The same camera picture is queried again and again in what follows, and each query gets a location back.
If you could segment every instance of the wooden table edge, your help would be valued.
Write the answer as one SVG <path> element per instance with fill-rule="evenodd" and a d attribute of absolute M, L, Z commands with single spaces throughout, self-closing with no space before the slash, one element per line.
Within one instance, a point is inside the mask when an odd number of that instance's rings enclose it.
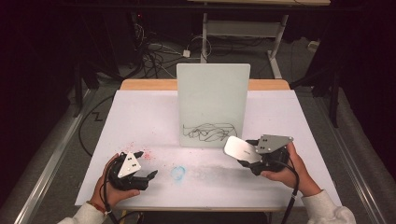
<path fill-rule="evenodd" d="M 284 79 L 250 79 L 250 91 L 287 91 L 289 83 Z M 176 91 L 176 79 L 125 79 L 121 91 Z"/>

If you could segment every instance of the white board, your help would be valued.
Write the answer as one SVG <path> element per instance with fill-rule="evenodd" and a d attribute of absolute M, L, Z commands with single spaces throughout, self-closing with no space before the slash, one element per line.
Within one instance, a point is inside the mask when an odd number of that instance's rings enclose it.
<path fill-rule="evenodd" d="M 177 96 L 180 145 L 224 147 L 242 136 L 248 63 L 179 63 Z"/>
<path fill-rule="evenodd" d="M 285 209 L 292 189 L 255 176 L 222 148 L 181 147 L 176 91 L 118 91 L 76 205 L 92 196 L 107 161 L 144 151 L 142 173 L 158 170 L 147 190 L 119 203 L 132 210 L 264 211 Z M 294 137 L 297 152 L 321 188 L 341 205 L 294 91 L 249 91 L 242 139 L 262 133 Z M 302 207 L 301 194 L 295 206 Z"/>

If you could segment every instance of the white sleeve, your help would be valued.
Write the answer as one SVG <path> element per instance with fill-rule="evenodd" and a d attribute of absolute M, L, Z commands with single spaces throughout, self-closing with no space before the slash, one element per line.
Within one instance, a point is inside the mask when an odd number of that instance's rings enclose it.
<path fill-rule="evenodd" d="M 336 206 L 326 190 L 314 196 L 303 197 L 302 200 L 308 213 L 308 224 L 356 224 L 353 213 L 347 207 Z"/>
<path fill-rule="evenodd" d="M 66 217 L 59 224 L 100 224 L 106 216 L 88 203 L 84 203 L 73 217 Z"/>

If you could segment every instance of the floor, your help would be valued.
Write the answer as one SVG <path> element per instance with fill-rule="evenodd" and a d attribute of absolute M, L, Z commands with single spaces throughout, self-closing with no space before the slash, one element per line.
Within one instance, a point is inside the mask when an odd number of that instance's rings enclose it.
<path fill-rule="evenodd" d="M 307 49 L 308 43 L 308 40 L 301 39 L 280 45 L 276 60 L 282 77 L 289 83 L 304 76 L 314 56 L 314 52 Z M 273 78 L 265 55 L 272 44 L 271 39 L 213 39 L 208 59 L 210 63 L 250 63 L 251 78 Z M 199 52 L 193 46 L 189 59 L 179 59 L 185 46 L 159 42 L 150 47 L 166 51 L 157 51 L 161 55 L 156 58 L 156 63 L 161 65 L 158 73 L 149 67 L 148 61 L 146 73 L 142 71 L 133 78 L 174 78 L 176 63 L 199 62 L 196 59 Z M 120 67 L 120 73 L 127 74 L 132 69 L 124 65 Z M 1 223 L 56 223 L 76 213 L 78 208 L 74 202 L 90 164 L 88 153 L 93 153 L 111 107 L 111 100 L 107 98 L 120 86 L 104 74 L 98 74 L 98 79 L 98 90 L 85 89 L 84 107 L 79 116 L 74 117 L 76 107 L 71 104 L 32 158 L 1 209 Z M 312 97 L 310 87 L 298 88 L 296 92 L 343 205 L 352 210 L 358 223 L 392 223 L 396 218 L 395 181 L 376 156 L 342 90 L 337 129 L 327 118 L 329 99 L 326 96 Z M 75 101 L 73 97 L 74 93 L 70 92 L 71 102 Z M 95 119 L 92 111 L 97 112 Z M 272 222 L 280 223 L 282 217 L 283 214 L 275 213 Z M 293 211 L 288 223 L 306 221 L 306 212 Z"/>

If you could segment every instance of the hand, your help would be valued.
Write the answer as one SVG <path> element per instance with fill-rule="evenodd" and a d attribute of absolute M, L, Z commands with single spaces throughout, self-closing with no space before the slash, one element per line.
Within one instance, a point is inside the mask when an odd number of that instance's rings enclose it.
<path fill-rule="evenodd" d="M 107 162 L 102 176 L 96 182 L 95 190 L 94 190 L 92 198 L 91 198 L 92 203 L 96 203 L 103 208 L 105 208 L 105 204 L 101 199 L 101 195 L 102 195 L 102 198 L 104 199 L 104 193 L 103 193 L 102 186 L 103 186 L 104 180 L 106 178 L 106 168 L 118 156 L 119 156 L 119 154 L 114 155 L 113 158 L 111 158 L 110 161 Z M 111 186 L 111 184 L 108 181 L 106 182 L 106 191 L 107 191 L 107 202 L 110 205 L 110 207 L 114 207 L 118 202 L 120 202 L 124 199 L 128 199 L 128 198 L 131 198 L 131 197 L 134 197 L 134 196 L 140 194 L 140 191 L 138 189 L 130 189 L 130 190 L 126 190 L 126 191 L 114 189 L 113 186 Z"/>
<path fill-rule="evenodd" d="M 321 192 L 320 187 L 309 175 L 308 171 L 305 168 L 305 164 L 303 160 L 296 152 L 296 148 L 294 147 L 294 144 L 291 142 L 286 146 L 286 148 L 290 154 L 290 160 L 288 162 L 288 165 L 291 167 L 294 166 L 295 171 L 300 177 L 299 191 L 305 197 L 320 193 Z M 280 181 L 289 188 L 294 189 L 295 187 L 296 177 L 294 173 L 287 168 L 277 173 L 270 171 L 262 171 L 261 175 L 270 180 Z"/>

